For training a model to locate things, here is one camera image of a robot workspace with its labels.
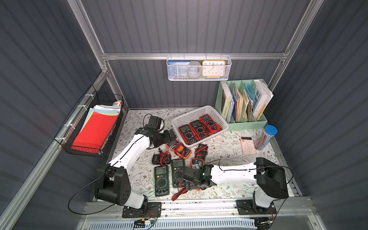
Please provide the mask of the orange multimeter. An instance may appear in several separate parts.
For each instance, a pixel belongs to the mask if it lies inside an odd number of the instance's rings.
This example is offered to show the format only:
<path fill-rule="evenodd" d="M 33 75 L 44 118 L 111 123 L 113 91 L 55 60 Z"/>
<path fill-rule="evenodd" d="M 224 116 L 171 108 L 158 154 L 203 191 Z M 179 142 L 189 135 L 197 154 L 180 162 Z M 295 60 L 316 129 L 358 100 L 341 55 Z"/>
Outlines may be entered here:
<path fill-rule="evenodd" d="M 204 165 L 203 159 L 198 159 L 198 158 L 191 159 L 190 168 L 195 169 L 195 170 L 202 169 L 203 165 Z"/>

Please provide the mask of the red ANENG multimeter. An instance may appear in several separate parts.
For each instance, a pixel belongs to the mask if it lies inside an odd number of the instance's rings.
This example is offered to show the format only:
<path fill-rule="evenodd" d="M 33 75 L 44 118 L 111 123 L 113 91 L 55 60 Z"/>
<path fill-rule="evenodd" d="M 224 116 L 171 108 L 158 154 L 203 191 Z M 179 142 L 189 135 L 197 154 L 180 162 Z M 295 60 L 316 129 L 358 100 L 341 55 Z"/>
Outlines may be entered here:
<path fill-rule="evenodd" d="M 197 138 L 197 141 L 200 141 L 200 140 L 203 140 L 209 137 L 209 132 L 206 130 L 206 128 L 203 126 L 203 124 L 199 120 L 192 121 L 189 125 L 195 137 Z"/>
<path fill-rule="evenodd" d="M 197 142 L 197 138 L 188 124 L 180 126 L 179 132 L 187 145 L 192 145 Z"/>

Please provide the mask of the small red multimeter with leads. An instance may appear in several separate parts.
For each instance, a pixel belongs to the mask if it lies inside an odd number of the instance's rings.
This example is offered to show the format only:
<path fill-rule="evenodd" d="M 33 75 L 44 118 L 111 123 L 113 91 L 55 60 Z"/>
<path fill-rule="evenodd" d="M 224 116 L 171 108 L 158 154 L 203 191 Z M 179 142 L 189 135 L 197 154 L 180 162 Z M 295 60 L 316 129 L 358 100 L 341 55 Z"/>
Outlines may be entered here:
<path fill-rule="evenodd" d="M 216 134 L 222 131 L 222 126 L 216 123 L 209 114 L 201 116 L 199 121 L 210 134 Z"/>

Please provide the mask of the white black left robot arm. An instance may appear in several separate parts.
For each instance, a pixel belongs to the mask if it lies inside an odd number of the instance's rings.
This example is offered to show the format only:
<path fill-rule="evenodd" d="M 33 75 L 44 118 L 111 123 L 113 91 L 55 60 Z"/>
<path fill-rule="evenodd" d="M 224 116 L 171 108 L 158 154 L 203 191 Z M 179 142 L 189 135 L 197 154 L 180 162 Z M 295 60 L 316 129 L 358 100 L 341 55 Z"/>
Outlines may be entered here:
<path fill-rule="evenodd" d="M 102 176 L 94 186 L 94 197 L 119 206 L 142 209 L 147 203 L 147 197 L 131 188 L 128 174 L 142 153 L 153 147 L 158 148 L 176 140 L 175 132 L 158 131 L 152 128 L 139 128 L 132 141 L 122 152 L 106 166 L 100 166 L 97 173 Z"/>

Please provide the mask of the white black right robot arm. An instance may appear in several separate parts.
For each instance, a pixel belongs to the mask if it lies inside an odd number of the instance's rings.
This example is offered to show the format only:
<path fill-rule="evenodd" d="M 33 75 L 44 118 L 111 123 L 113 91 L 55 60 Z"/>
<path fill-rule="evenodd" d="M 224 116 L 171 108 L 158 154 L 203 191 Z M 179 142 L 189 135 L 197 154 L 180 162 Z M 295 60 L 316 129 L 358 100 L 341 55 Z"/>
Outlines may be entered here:
<path fill-rule="evenodd" d="M 277 199 L 287 199 L 288 183 L 285 170 L 263 157 L 257 157 L 254 163 L 246 165 L 221 166 L 205 164 L 200 169 L 184 168 L 183 179 L 190 189 L 207 189 L 224 183 L 249 183 L 258 188 L 254 191 L 253 205 L 269 208 Z"/>

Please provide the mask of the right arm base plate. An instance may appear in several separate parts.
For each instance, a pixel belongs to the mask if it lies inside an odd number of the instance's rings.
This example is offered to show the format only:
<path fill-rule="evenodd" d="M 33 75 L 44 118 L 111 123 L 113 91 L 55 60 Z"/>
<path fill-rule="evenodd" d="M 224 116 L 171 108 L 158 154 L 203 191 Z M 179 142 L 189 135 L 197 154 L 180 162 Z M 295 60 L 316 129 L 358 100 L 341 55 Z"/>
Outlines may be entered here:
<path fill-rule="evenodd" d="M 236 200 L 236 208 L 239 215 L 276 215 L 277 210 L 272 202 L 268 208 L 257 206 L 253 200 L 240 199 Z"/>

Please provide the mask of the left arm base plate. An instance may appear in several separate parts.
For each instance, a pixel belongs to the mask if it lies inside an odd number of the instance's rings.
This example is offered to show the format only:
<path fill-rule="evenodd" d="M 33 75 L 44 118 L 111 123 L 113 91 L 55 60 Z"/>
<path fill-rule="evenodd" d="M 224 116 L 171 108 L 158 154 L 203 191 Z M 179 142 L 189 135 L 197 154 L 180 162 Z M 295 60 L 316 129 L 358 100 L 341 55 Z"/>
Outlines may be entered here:
<path fill-rule="evenodd" d="M 122 218 L 157 218 L 161 216 L 162 203 L 161 202 L 146 202 L 140 209 L 124 206 Z"/>

